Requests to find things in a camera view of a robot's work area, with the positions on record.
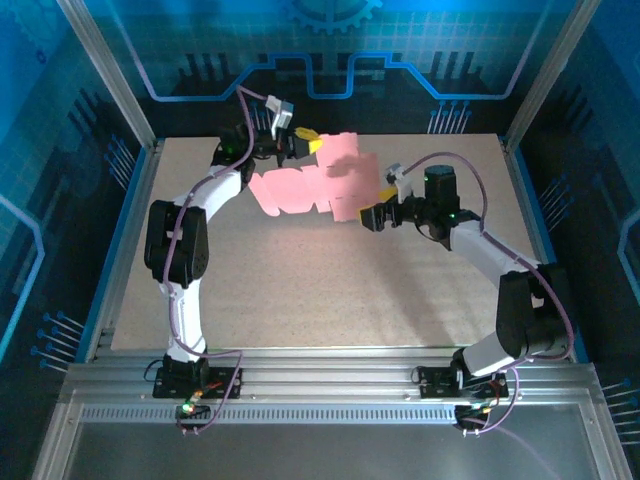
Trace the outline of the pink paper box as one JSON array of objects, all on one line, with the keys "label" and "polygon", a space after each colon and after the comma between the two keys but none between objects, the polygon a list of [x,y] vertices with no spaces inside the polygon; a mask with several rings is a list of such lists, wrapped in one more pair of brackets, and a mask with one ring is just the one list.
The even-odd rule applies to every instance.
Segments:
[{"label": "pink paper box", "polygon": [[361,152],[355,133],[322,134],[310,165],[254,174],[249,189],[270,216],[330,212],[336,222],[354,221],[379,201],[380,169],[374,153]]}]

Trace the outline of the aluminium frame side rail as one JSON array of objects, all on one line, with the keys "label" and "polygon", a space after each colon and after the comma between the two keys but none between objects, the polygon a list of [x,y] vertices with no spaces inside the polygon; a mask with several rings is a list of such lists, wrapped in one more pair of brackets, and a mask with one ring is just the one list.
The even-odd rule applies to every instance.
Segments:
[{"label": "aluminium frame side rail", "polygon": [[91,362],[105,329],[117,324],[164,140],[142,149],[125,194],[114,234],[77,349],[75,362]]},{"label": "aluminium frame side rail", "polygon": [[557,261],[556,254],[551,246],[550,237],[523,157],[518,150],[511,152],[507,148],[506,140],[503,137],[499,137],[499,141],[533,249],[534,258],[540,264],[555,263]]}]

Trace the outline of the aluminium frame post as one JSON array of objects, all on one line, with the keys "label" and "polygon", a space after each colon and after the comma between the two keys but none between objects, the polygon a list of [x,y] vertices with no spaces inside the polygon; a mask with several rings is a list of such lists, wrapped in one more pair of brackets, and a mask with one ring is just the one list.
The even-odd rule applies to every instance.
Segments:
[{"label": "aluminium frame post", "polygon": [[84,0],[56,0],[134,136],[146,150],[157,138]]},{"label": "aluminium frame post", "polygon": [[541,109],[552,87],[591,22],[602,0],[576,0],[531,88],[520,105],[505,136],[505,152],[514,154]]}]

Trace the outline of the aluminium frame cross rail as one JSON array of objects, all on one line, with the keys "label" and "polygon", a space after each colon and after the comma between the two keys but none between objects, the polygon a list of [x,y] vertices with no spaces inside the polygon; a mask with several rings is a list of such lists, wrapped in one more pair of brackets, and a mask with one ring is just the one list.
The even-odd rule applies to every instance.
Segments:
[{"label": "aluminium frame cross rail", "polygon": [[[451,348],[266,348],[215,358],[212,365],[240,367],[240,404],[416,404],[414,368],[446,367]],[[72,364],[59,402],[78,404],[156,404],[156,351],[100,348],[91,362]],[[517,405],[601,404],[591,364],[536,360],[508,374]]]}]

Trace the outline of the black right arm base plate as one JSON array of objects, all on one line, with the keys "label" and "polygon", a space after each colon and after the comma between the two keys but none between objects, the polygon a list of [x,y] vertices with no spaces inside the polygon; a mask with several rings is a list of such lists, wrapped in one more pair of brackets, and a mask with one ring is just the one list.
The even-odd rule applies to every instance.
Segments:
[{"label": "black right arm base plate", "polygon": [[476,377],[454,367],[415,367],[411,381],[422,399],[464,398],[485,400],[509,396],[506,376],[492,373]]}]

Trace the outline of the grey metal base plate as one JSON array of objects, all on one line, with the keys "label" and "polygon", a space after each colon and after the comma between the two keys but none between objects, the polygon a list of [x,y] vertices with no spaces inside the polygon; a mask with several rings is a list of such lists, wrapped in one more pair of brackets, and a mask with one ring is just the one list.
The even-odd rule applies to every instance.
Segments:
[{"label": "grey metal base plate", "polygon": [[600,405],[524,405],[495,429],[449,425],[52,423],[28,480],[640,480]]}]

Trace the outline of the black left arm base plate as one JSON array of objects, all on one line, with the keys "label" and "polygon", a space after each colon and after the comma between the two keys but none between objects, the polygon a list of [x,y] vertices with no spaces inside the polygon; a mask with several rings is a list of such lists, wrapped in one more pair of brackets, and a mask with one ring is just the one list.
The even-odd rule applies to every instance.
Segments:
[{"label": "black left arm base plate", "polygon": [[[210,367],[204,383],[205,388],[202,398],[206,400],[222,399],[230,384],[233,373],[233,367]],[[240,397],[242,380],[243,369],[240,368],[229,393],[230,399],[238,399]],[[199,386],[200,384],[198,382],[192,382],[190,379],[171,377],[169,374],[166,374],[163,369],[159,369],[156,374],[152,396],[163,399],[188,399]]]}]

